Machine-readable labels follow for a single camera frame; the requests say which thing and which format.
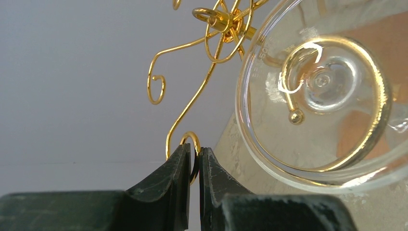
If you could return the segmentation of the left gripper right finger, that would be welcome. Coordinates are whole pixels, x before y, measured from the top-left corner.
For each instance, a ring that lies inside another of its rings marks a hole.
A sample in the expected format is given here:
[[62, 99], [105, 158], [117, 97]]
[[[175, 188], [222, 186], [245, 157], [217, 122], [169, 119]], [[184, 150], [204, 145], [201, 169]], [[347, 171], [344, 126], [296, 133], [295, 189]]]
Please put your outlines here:
[[355, 231], [340, 199], [321, 194], [255, 194], [218, 162], [211, 148], [199, 159], [203, 231]]

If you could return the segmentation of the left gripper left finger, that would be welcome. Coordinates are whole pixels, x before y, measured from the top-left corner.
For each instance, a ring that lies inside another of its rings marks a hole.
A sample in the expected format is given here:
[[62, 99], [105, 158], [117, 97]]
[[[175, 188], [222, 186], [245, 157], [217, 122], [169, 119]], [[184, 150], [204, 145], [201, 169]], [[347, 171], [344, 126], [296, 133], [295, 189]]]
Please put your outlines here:
[[183, 231], [188, 228], [191, 148], [125, 191], [11, 193], [0, 199], [3, 231]]

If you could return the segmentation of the tall clear flute glass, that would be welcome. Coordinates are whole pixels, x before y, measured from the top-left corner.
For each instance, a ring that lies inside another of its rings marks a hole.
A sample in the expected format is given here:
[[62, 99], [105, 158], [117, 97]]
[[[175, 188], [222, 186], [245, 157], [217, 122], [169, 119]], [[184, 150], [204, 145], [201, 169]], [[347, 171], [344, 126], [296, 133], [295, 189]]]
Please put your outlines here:
[[407, 1], [279, 1], [251, 41], [236, 117], [253, 159], [289, 186], [407, 179]]

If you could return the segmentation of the gold scroll glass rack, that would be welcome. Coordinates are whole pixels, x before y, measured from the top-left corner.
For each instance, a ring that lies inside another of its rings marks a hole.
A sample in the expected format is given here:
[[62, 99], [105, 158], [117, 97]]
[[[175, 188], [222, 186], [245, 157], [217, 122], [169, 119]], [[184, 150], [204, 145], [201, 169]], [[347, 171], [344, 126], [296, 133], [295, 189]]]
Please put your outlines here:
[[[259, 30], [253, 28], [251, 26], [251, 23], [254, 11], [261, 7], [263, 4], [264, 1], [262, 0], [250, 1], [249, 7], [244, 11], [240, 11], [238, 8], [239, 2], [235, 1], [232, 10], [228, 11], [224, 1], [219, 0], [212, 9], [196, 8], [192, 11], [192, 14], [195, 18], [207, 24], [205, 36], [192, 42], [159, 52], [160, 55], [163, 55], [164, 53], [185, 49], [200, 43], [207, 43], [208, 40], [213, 36], [220, 36], [215, 54], [211, 54], [210, 52], [207, 53], [207, 56], [212, 61], [212, 64], [207, 72], [206, 77], [167, 134], [166, 157], [170, 157], [170, 144], [173, 132], [202, 93], [213, 73], [215, 66], [231, 59], [231, 55], [228, 55], [223, 59], [219, 57], [223, 44], [234, 41], [236, 45], [232, 50], [232, 53], [239, 53], [239, 55], [243, 57], [243, 41], [245, 39], [252, 39], [254, 36], [259, 36]], [[289, 74], [291, 68], [294, 65], [295, 61], [300, 57], [300, 54], [305, 50], [310, 50], [311, 53], [321, 54], [323, 49], [329, 45], [351, 51], [352, 53], [357, 55], [359, 59], [361, 59], [362, 62], [371, 71], [372, 79], [375, 83], [374, 92], [376, 95], [376, 102], [374, 107], [374, 115], [371, 119], [370, 126], [368, 127], [368, 130], [366, 131], [363, 139], [349, 154], [336, 159], [332, 163], [317, 168], [299, 168], [293, 167], [289, 164], [285, 164], [273, 155], [266, 154], [264, 152], [264, 148], [260, 144], [258, 144], [257, 140], [250, 141], [249, 139], [245, 139], [245, 143], [255, 161], [265, 171], [276, 178], [279, 177], [279, 172], [283, 172], [294, 178], [298, 178], [303, 181], [310, 181], [310, 178], [308, 176], [309, 173], [318, 174], [334, 172], [356, 165], [364, 157], [366, 157], [376, 145], [381, 135], [383, 134], [385, 125], [389, 119], [392, 106], [391, 89], [388, 81], [383, 77], [377, 62], [373, 59], [369, 51], [361, 44], [359, 44], [356, 40], [348, 37], [339, 35], [320, 35], [310, 38], [300, 45], [296, 46], [291, 52], [289, 52], [287, 58], [284, 61], [277, 62], [277, 66], [281, 68], [281, 72], [279, 73], [278, 78], [278, 88], [284, 93], [286, 103], [288, 105], [290, 123], [293, 125], [299, 125], [304, 121], [305, 118], [303, 111], [299, 108], [297, 101], [293, 97], [293, 90], [290, 89]]]

